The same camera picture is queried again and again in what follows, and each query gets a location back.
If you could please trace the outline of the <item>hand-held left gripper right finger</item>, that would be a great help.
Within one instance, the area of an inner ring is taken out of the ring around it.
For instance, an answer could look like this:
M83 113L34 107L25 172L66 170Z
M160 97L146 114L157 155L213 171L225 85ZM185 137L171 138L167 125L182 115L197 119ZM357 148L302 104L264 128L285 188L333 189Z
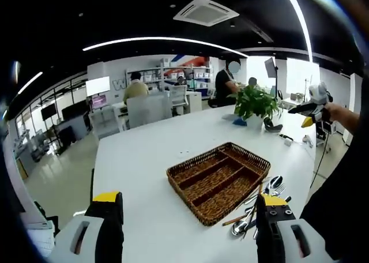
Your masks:
M288 203L259 194L256 201L258 262L331 262L325 240Z

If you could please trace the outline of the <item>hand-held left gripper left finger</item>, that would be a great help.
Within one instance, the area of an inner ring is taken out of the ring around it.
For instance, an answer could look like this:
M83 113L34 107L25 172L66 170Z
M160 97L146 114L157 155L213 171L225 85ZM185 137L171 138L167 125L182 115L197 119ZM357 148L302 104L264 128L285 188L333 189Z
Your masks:
M123 241L122 193L101 193L57 234L48 262L121 262Z

